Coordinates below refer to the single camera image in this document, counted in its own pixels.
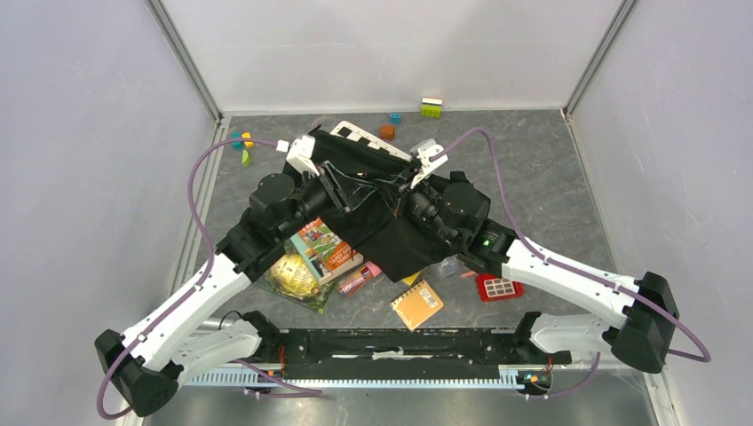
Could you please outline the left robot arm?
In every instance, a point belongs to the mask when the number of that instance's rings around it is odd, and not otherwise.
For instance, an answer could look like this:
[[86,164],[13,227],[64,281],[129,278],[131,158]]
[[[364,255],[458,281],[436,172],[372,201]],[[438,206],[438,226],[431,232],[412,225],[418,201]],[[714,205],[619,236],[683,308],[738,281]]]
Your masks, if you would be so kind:
[[268,361],[279,353],[279,329],[260,312],[197,338],[192,333],[222,304],[262,277],[286,253],[285,242],[317,217],[348,213],[360,182],[353,173],[324,162],[304,171],[264,177],[239,224],[211,249],[199,271],[136,325],[107,329],[95,340],[105,372],[98,393],[113,385],[128,406],[123,414],[148,417],[164,407],[186,383],[230,362]]

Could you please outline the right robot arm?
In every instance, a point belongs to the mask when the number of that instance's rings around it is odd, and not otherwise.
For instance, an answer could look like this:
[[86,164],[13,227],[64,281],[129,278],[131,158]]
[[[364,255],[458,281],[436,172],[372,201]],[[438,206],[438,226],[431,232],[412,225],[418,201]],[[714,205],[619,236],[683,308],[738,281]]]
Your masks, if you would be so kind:
[[489,198],[462,176],[443,184],[400,178],[390,191],[396,217],[470,269],[539,288],[584,312],[528,313],[512,339],[515,355],[535,362],[545,353],[606,351],[624,365],[661,372],[679,319],[668,281],[654,272],[635,278],[576,262],[489,218]]

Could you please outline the black backpack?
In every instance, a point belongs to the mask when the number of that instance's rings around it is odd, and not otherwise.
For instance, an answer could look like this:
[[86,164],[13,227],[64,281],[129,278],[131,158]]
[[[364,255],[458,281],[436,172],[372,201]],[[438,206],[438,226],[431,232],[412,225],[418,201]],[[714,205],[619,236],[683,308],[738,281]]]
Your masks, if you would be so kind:
[[360,184],[358,205],[350,213],[339,211],[318,177],[302,177],[292,170],[289,176],[296,185],[297,198],[290,220],[277,227],[280,234],[289,237],[320,218],[394,281],[469,247],[478,221],[454,224],[440,212],[440,196],[452,185],[464,183],[463,173],[455,173],[450,179],[430,177],[422,182],[429,187],[426,193],[430,195],[425,221],[408,216],[395,218],[384,199],[384,179],[410,168],[410,162],[324,130],[314,129],[306,135],[316,140],[312,157],[315,165],[331,162]]

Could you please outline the orange treehouse book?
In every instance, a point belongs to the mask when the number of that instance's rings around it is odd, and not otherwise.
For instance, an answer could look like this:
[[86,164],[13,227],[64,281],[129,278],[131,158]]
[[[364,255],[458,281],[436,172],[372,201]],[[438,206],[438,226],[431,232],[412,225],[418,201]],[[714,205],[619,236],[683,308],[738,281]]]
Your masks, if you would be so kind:
[[307,224],[296,234],[317,252],[333,273],[334,279],[364,262],[363,255],[337,236],[320,218]]

